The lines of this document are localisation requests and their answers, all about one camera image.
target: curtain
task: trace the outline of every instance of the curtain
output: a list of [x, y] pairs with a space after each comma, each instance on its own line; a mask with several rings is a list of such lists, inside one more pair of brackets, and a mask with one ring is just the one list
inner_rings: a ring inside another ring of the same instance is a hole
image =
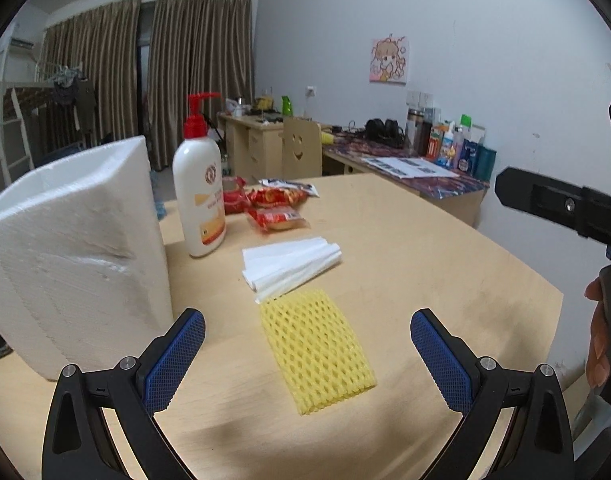
[[[96, 90], [97, 118], [92, 145], [112, 133], [114, 140], [138, 135], [136, 42], [140, 0], [88, 10], [46, 30], [39, 66], [76, 67]], [[78, 139], [71, 107], [55, 103], [45, 111], [50, 130], [44, 148], [52, 151]]]
[[[161, 170], [183, 142], [188, 94], [252, 102], [252, 0], [157, 0], [148, 74], [151, 163]], [[202, 111], [216, 120], [220, 109], [212, 99]]]

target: colorful tablecloth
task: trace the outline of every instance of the colorful tablecloth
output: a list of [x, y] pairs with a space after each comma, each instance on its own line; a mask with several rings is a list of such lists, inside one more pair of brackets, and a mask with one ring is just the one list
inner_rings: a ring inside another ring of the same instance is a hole
[[380, 170], [376, 166], [369, 166], [363, 158], [367, 156], [411, 156], [405, 150], [389, 148], [378, 142], [371, 140], [358, 139], [346, 132], [335, 134], [335, 143], [324, 145], [323, 154], [337, 155], [347, 158], [357, 165], [369, 168], [370, 171], [378, 173], [394, 182], [400, 182], [410, 189], [414, 189], [427, 198], [447, 198], [451, 196], [461, 196], [466, 193], [473, 193], [482, 189], [487, 189], [489, 184], [476, 180], [476, 178], [459, 173], [456, 177], [428, 177], [428, 178], [396, 178], [389, 173]]

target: green bottle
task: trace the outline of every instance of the green bottle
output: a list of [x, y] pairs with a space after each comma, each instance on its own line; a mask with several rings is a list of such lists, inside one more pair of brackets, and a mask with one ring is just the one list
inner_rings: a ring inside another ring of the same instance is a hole
[[292, 103], [287, 95], [282, 97], [283, 99], [283, 114], [288, 117], [292, 117]]

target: finger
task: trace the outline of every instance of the finger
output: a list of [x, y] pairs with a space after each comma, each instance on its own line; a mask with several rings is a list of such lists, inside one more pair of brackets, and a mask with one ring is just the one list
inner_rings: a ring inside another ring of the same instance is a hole
[[592, 341], [590, 341], [588, 350], [588, 362], [586, 363], [586, 379], [588, 380], [590, 388], [594, 388], [597, 386], [594, 377], [594, 370], [597, 367], [598, 363], [599, 359], [597, 358], [597, 355], [594, 351], [594, 344]]
[[592, 301], [603, 300], [603, 289], [601, 289], [601, 280], [599, 280], [599, 278], [595, 279], [586, 287], [585, 297]]
[[609, 339], [603, 301], [597, 303], [597, 307], [592, 315], [592, 321], [589, 324], [589, 333], [593, 338], [600, 335], [605, 338], [606, 341]]
[[601, 359], [607, 351], [607, 337], [603, 334], [597, 334], [592, 338], [592, 347], [594, 348], [594, 354], [597, 359]]
[[594, 382], [597, 386], [603, 386], [608, 377], [610, 377], [610, 363], [607, 356], [603, 356], [594, 368]]

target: poster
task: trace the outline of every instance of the poster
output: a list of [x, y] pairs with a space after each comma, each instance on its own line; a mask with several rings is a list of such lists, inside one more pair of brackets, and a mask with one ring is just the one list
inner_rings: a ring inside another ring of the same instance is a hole
[[408, 75], [410, 42], [406, 36], [372, 40], [370, 81], [404, 84]]

